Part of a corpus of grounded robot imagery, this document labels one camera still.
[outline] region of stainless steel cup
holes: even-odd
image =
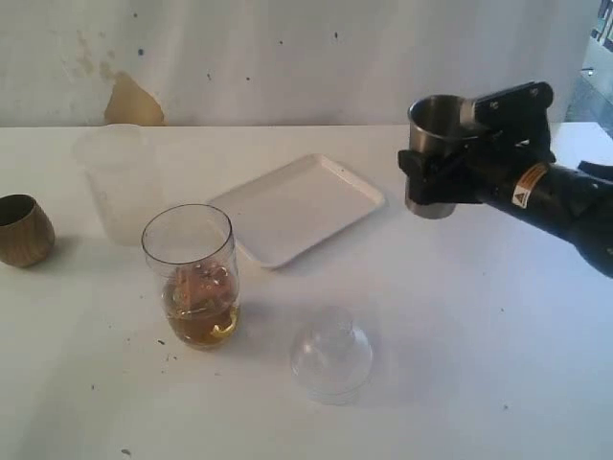
[[[474,134],[460,124],[460,110],[464,98],[449,95],[429,96],[409,108],[409,149],[424,155],[445,157],[460,145],[474,139]],[[409,196],[409,180],[406,182],[406,206],[416,215],[426,219],[443,219],[451,215],[456,205],[437,203],[419,205]]]

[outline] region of white table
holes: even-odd
[[[410,214],[406,126],[148,129],[170,201],[208,200],[312,152],[388,199],[278,271],[239,256],[240,331],[214,353],[173,336],[140,248],[104,237],[70,159],[84,130],[0,129],[0,195],[37,197],[58,235],[45,263],[0,266],[3,458],[613,457],[613,282],[486,206]],[[557,126],[553,150],[571,166],[613,163],[594,124]],[[288,368],[297,327],[329,304],[375,347],[351,406],[309,401]]]

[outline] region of wooden bowl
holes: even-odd
[[[51,221],[29,195],[0,198],[0,261],[28,266],[45,259],[56,242]]]

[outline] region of white tray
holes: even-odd
[[[211,201],[232,220],[247,257],[268,268],[287,264],[384,203],[382,192],[323,155],[304,156]]]

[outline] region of yellow warning sticker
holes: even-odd
[[[534,186],[548,170],[549,168],[545,163],[536,163],[524,172],[515,185],[511,202],[520,208],[526,209]]]

